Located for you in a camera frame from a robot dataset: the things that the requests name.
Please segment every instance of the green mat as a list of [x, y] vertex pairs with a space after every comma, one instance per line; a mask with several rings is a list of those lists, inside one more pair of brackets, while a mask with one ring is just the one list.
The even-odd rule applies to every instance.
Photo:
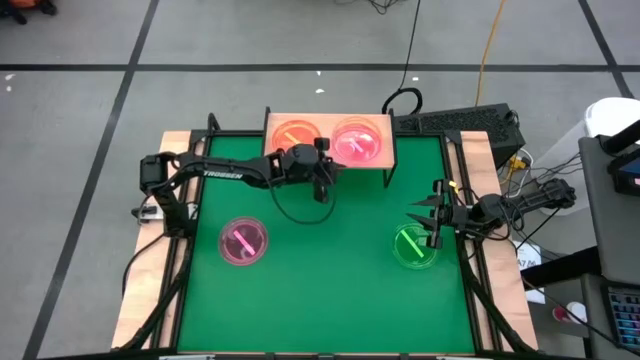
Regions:
[[[214, 138], [211, 156], [260, 155], [258, 137]], [[473, 353], [454, 233], [426, 270], [400, 265], [394, 231], [410, 223], [409, 204], [444, 177], [437, 138], [398, 138], [398, 168], [388, 189], [379, 170], [347, 170], [337, 205], [321, 225], [298, 225], [268, 191], [207, 179], [179, 351]], [[278, 199], [300, 219], [324, 215], [309, 184], [282, 187]], [[218, 251], [220, 230], [240, 216], [260, 219], [269, 247], [251, 266]]]

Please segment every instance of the wooden table frame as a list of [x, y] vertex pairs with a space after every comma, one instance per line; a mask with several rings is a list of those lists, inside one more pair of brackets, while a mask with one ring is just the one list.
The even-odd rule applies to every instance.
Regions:
[[[160, 151], [175, 153], [188, 151], [190, 149], [189, 144], [193, 144], [192, 135], [190, 131], [165, 132]], [[487, 134], [485, 132], [461, 132], [460, 138], [460, 145], [456, 146], [452, 142], [448, 143], [453, 180], [458, 184], [465, 184], [467, 183], [466, 178], [468, 178], [468, 185], [478, 196], [500, 193], [500, 185]], [[456, 149], [462, 149], [463, 155], [461, 156]], [[206, 149], [200, 142], [194, 150], [196, 153], [202, 154]], [[466, 163], [466, 168], [459, 166], [461, 161]], [[194, 201], [196, 199], [198, 181], [202, 181], [202, 179], [192, 179], [188, 190], [182, 194], [186, 201]], [[148, 244], [162, 231], [163, 224], [161, 221], [143, 224], [138, 234], [136, 251]], [[467, 251], [470, 253], [472, 245], [470, 243], [467, 245]], [[172, 268], [174, 271], [173, 276], [175, 276], [182, 261], [184, 247], [184, 239], [161, 240], [141, 255], [132, 265], [129, 272], [127, 290], [114, 332], [112, 347], [117, 347], [127, 342], [146, 320], [159, 299], [161, 289], [166, 286], [166, 284], [163, 284], [165, 269]], [[482, 260], [484, 259], [484, 264], [478, 263], [479, 258], [480, 262], [483, 262]], [[482, 245], [482, 250], [471, 260], [471, 265], [474, 273], [480, 275], [479, 277], [481, 278], [482, 271], [480, 269], [483, 268], [483, 265], [486, 266], [485, 275], [488, 277], [495, 305], [525, 343], [537, 348], [537, 341], [513, 246], [504, 241], [485, 241]], [[162, 331], [159, 332], [160, 335], [152, 337], [152, 340], [147, 341], [145, 347], [149, 347], [151, 342], [156, 347], [169, 347], [172, 343], [175, 343], [175, 339], [173, 341], [171, 339], [171, 334], [177, 312], [181, 311], [176, 306], [177, 301], [176, 296], [167, 308], [162, 322]], [[492, 336], [496, 332], [491, 329], [487, 314], [477, 298], [475, 299], [475, 311], [482, 349], [498, 350], [495, 349], [495, 344], [497, 344], [498, 347], [503, 347], [503, 350], [508, 351], [508, 344], [501, 336], [497, 339]]]

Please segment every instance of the concrete floor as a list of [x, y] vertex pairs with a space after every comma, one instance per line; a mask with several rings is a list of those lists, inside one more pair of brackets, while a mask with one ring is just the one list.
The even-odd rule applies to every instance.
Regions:
[[[157, 150], [163, 131], [202, 128], [210, 111], [226, 129], [257, 129], [267, 105], [377, 113], [401, 80], [415, 9], [411, 0], [384, 16], [347, 0], [55, 2], [56, 17], [35, 11], [26, 26], [0, 21], [0, 349], [7, 359], [109, 349], [137, 234], [128, 212], [141, 200], [138, 159]], [[614, 73], [640, 94], [640, 74], [624, 72], [637, 68], [612, 63], [640, 64], [640, 2], [585, 3], [613, 59], [603, 56], [578, 0], [509, 1], [491, 49], [489, 64], [530, 65], [490, 69], [482, 102], [519, 112], [536, 157], [589, 104], [624, 93]], [[479, 64], [498, 4], [423, 1], [412, 64]], [[145, 15], [146, 37], [139, 36]], [[371, 63], [396, 66], [361, 71]], [[220, 66], [188, 72], [138, 64]], [[272, 71], [260, 64], [317, 65]], [[590, 66], [538, 66], [559, 64]], [[407, 74], [423, 92], [423, 111], [472, 106], [477, 72], [423, 69]], [[394, 104], [399, 114], [412, 106]], [[532, 214], [527, 227], [543, 219]], [[588, 210], [551, 220], [536, 240], [564, 253], [593, 245]], [[539, 335], [550, 352], [575, 344]]]

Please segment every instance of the red petri dish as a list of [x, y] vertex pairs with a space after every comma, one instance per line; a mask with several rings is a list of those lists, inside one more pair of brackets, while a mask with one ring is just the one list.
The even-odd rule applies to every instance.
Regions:
[[380, 153], [380, 132], [365, 118], [349, 118], [336, 126], [331, 145], [345, 165], [364, 164]]
[[220, 232], [218, 249], [228, 263], [247, 266], [260, 260], [267, 251], [267, 229], [255, 218], [231, 220]]
[[305, 120], [291, 120], [278, 126], [271, 137], [273, 150], [288, 150], [297, 144], [313, 145], [313, 140], [320, 137], [320, 131]]

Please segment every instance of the petri dish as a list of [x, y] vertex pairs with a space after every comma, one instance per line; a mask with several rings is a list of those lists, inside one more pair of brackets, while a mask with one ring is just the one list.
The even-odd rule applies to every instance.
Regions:
[[222, 258], [236, 266], [247, 266], [260, 260], [267, 251], [267, 229], [258, 219], [240, 217], [227, 223], [218, 240]]
[[393, 237], [393, 255], [403, 266], [423, 270], [436, 262], [438, 251], [427, 247], [430, 231], [418, 223], [398, 226]]
[[334, 152], [346, 160], [345, 165], [364, 164], [380, 152], [380, 131], [365, 118], [349, 118], [338, 123], [331, 144]]
[[291, 120], [278, 126], [271, 137], [273, 150], [287, 151], [297, 144], [313, 145], [313, 140], [320, 136], [320, 131], [313, 124], [305, 120]]

